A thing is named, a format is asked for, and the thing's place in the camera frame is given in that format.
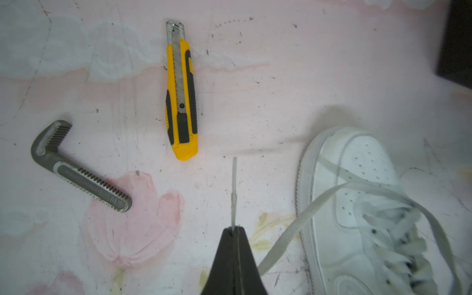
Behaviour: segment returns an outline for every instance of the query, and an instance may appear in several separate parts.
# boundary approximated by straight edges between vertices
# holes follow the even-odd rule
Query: yellow leaf pattern
[[[261,216],[259,216],[259,222],[257,223],[257,227],[260,228],[261,226],[263,226],[266,219],[267,219],[267,213],[264,212],[263,214],[261,214]]]
[[[251,245],[251,249],[257,252],[269,251],[273,243],[269,240],[259,240]]]
[[[203,291],[203,288],[208,281],[208,272],[206,270],[202,270],[200,273],[200,280],[198,281],[198,287],[200,288],[200,292]]]

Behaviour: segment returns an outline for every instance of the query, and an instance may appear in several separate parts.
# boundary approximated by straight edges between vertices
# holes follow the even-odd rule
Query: shoe sole
[[[298,170],[295,197],[297,216],[311,203],[316,163],[318,162],[318,156],[324,143],[328,138],[342,128],[344,127],[334,127],[321,132],[312,140],[306,149]],[[311,222],[302,228],[300,236],[302,239],[303,251],[305,252],[305,263],[307,264],[308,274],[310,276],[311,292],[316,295],[326,295],[320,274],[320,266],[316,259],[315,235]]]

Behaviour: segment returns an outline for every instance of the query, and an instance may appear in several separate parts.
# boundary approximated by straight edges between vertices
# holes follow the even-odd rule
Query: plier jaw
[[[267,295],[243,227],[225,228],[201,295]]]

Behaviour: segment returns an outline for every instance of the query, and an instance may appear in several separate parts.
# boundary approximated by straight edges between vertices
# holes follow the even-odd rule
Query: black rubber grip
[[[195,84],[194,75],[190,72],[190,50],[185,52],[185,65],[187,67],[187,84],[188,84],[188,103],[190,104],[190,120],[192,122],[192,133],[197,134],[197,103],[195,100]]]
[[[188,136],[187,114],[177,113],[177,128],[178,128],[178,142],[180,143],[190,142],[190,137]]]
[[[173,145],[174,144],[174,127],[172,124],[172,108],[170,107],[169,90],[167,90],[167,96],[166,96],[166,110],[167,110],[166,112],[167,122],[169,123],[167,134],[169,135],[170,145]]]

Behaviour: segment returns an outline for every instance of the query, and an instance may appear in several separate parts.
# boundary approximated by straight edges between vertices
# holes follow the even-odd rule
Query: scratch mark
[[[458,260],[464,262],[465,264],[468,264],[468,265],[472,266],[472,263],[465,261],[464,259],[460,258],[459,256],[454,255],[454,257],[455,257],[456,259],[458,259]]]
[[[131,52],[129,51],[128,41],[126,40],[126,36],[125,36],[125,26],[123,25],[123,18],[121,16],[121,11],[119,9],[118,4],[117,4],[117,10],[118,10],[119,21],[121,23],[121,33],[123,34],[123,40],[125,41],[126,51],[128,53],[129,63],[131,65],[131,75],[132,75],[131,84],[133,85],[133,104],[135,107],[135,126],[137,127],[138,115],[137,115],[137,105],[136,105],[137,94],[136,94],[136,81],[135,81],[135,67],[133,65],[133,60],[131,59]],[[139,138],[138,138],[138,133],[136,132],[136,149],[139,149],[138,145],[139,145]]]
[[[446,236],[448,236],[449,238],[451,238],[451,239],[453,239],[453,240],[457,241],[457,239],[454,239],[453,237],[451,237],[451,236],[450,236],[450,235],[448,235],[448,234],[446,234]]]
[[[89,66],[87,68],[87,76],[85,77],[85,83],[88,82],[88,78],[90,77],[90,72],[92,70],[92,63],[93,63],[93,60],[95,59],[95,56],[96,56],[95,55],[96,50],[97,50],[97,42],[95,42],[93,44],[92,57],[90,58],[90,63],[89,63]]]
[[[41,6],[44,14],[48,17],[49,19],[49,28],[48,28],[48,34],[46,36],[46,42],[44,43],[44,47],[42,49],[42,53],[41,53],[41,57],[39,58],[39,63],[38,63],[38,66],[36,67],[36,70],[34,71],[34,75],[33,75],[33,78],[31,79],[31,82],[28,86],[28,89],[26,90],[26,93],[25,93],[25,97],[23,98],[23,100],[21,101],[21,104],[20,104],[20,107],[18,108],[16,114],[13,116],[13,119],[12,121],[18,116],[18,113],[20,112],[20,110],[23,108],[23,106],[25,105],[25,100],[26,100],[26,96],[28,96],[29,92],[30,92],[30,89],[31,89],[31,86],[33,86],[33,83],[34,81],[36,80],[36,76],[38,75],[38,70],[39,70],[39,67],[41,65],[41,62],[42,62],[42,59],[44,57],[44,53],[46,52],[46,48],[48,47],[48,41],[49,41],[49,35],[51,34],[51,27],[52,27],[52,20],[51,18],[49,17],[48,15],[48,12],[44,9],[44,6],[42,5],[41,3],[41,0],[38,0],[39,2],[39,5]]]
[[[277,279],[275,279],[275,284],[274,284],[274,288],[275,286],[277,286],[277,283],[278,283],[278,278],[280,277],[280,274],[277,275]]]
[[[436,241],[434,241],[433,239],[431,239],[429,236],[425,235],[425,233],[423,233],[423,232],[420,231],[419,229],[418,229],[418,231],[419,231],[420,233],[422,233],[425,237],[427,237],[427,238],[428,238],[430,241],[432,241],[433,243],[438,244],[438,243],[436,243]]]
[[[15,3],[16,1],[17,1],[17,0],[12,0],[12,1],[10,1],[10,3],[7,3],[7,4],[2,5],[2,6],[0,6],[0,7],[2,7],[2,8],[8,7],[8,6],[12,5],[13,3]]]
[[[409,170],[419,170],[419,171],[421,171],[421,172],[430,174],[430,173],[424,171],[423,169],[419,169],[419,168],[416,168],[416,167],[410,167],[410,168],[406,169],[405,171],[403,171],[402,173],[400,173],[400,175],[398,176],[398,179],[402,178],[403,174],[405,174],[405,173],[406,173],[407,171],[409,171]]]
[[[302,282],[301,282],[297,287],[295,287],[295,289],[293,289],[292,292],[290,292],[290,294],[288,294],[288,295],[291,295],[291,294],[295,293],[295,291],[298,290],[298,288],[300,288],[300,287],[303,285],[304,282],[305,282],[305,281],[302,281]]]
[[[84,245],[86,245],[86,241],[85,241],[85,234],[84,234],[84,231],[82,229],[82,226],[80,225],[80,221],[79,221],[79,218],[77,218],[76,214],[74,213],[74,211],[71,209],[72,211],[72,214],[74,215],[74,219],[76,220],[77,222],[77,226],[79,227],[79,231],[80,231],[80,237],[82,238],[82,242],[84,243]],[[85,251],[85,260],[87,261],[87,269],[90,270],[90,266],[89,266],[89,258],[88,258],[88,253],[87,251]]]
[[[462,208],[466,209],[469,213],[471,213],[471,211],[469,210],[469,208],[467,208],[464,203],[462,202],[461,199],[459,199],[458,197],[456,197],[455,195],[451,194],[458,202],[459,204],[461,205]]]
[[[428,142],[426,137],[423,137],[423,148],[424,148],[424,153],[426,155],[426,163],[428,165],[428,169],[430,171],[430,175],[433,175],[433,170],[431,168],[431,159],[429,153],[431,153],[431,156],[436,160],[436,162],[441,166],[441,168],[444,170],[444,166],[442,165],[441,161],[439,160],[438,155],[434,152],[433,148],[431,147],[431,144]]]

